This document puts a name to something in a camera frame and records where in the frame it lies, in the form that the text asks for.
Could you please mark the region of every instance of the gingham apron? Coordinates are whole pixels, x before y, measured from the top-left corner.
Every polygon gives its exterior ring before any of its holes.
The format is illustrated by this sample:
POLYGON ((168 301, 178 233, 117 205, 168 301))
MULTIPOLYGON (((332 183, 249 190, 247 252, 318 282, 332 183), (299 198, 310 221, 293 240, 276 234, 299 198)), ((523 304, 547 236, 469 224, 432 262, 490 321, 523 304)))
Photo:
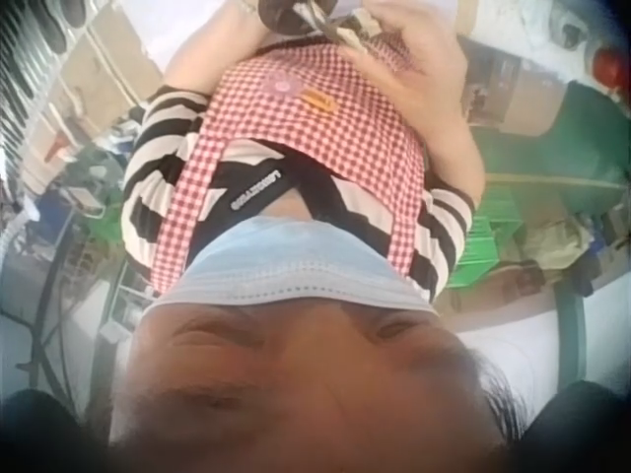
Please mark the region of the gingham apron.
MULTIPOLYGON (((400 41, 374 46, 394 70, 407 66, 400 41)), ((387 259, 407 276, 422 202, 421 146, 337 46, 317 44, 275 49, 225 74, 161 226, 151 274, 156 290, 167 291, 183 273, 213 173, 237 139, 287 145, 371 192, 393 215, 387 259), (309 91, 332 99, 335 111, 306 101, 309 91)))

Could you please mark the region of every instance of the sleeve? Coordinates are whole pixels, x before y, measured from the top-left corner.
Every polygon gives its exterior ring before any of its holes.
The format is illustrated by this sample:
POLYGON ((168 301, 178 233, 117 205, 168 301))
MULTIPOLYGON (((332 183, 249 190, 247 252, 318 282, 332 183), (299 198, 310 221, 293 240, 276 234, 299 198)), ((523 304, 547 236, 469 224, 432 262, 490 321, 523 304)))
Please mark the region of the sleeve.
POLYGON ((130 265, 149 279, 163 219, 209 97, 162 87, 149 100, 125 171, 121 228, 130 265))
POLYGON ((444 182, 423 193, 410 277, 432 301, 447 285, 462 257, 475 206, 444 182))

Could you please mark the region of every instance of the woman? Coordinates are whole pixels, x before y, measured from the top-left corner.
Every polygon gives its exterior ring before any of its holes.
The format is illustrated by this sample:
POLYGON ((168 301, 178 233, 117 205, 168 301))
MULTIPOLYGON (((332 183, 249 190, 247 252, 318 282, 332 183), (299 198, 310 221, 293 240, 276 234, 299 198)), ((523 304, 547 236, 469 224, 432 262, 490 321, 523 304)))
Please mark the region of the woman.
POLYGON ((268 31, 228 2, 150 104, 123 232, 163 295, 111 434, 142 471, 490 471, 505 443, 431 307, 484 187, 466 62, 413 2, 365 6, 394 31, 379 59, 322 38, 253 57, 268 31))

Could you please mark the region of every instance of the scissors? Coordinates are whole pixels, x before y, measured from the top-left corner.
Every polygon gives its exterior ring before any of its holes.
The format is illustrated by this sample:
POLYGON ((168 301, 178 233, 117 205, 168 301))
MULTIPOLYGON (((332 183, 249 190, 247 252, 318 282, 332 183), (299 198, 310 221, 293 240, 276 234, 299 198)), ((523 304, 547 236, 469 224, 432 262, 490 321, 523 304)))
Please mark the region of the scissors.
POLYGON ((368 52, 368 48, 355 32, 335 26, 314 0, 296 3, 293 10, 314 30, 322 32, 335 44, 343 44, 362 52, 368 52))

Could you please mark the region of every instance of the surgical face mask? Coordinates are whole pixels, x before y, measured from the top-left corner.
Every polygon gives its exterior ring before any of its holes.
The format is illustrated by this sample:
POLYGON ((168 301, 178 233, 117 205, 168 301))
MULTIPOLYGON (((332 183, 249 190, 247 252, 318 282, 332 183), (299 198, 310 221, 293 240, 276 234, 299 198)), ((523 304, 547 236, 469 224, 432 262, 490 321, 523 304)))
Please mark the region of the surgical face mask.
POLYGON ((323 222, 274 217, 246 220, 216 238, 147 311, 304 298, 434 312, 411 282, 355 236, 323 222))

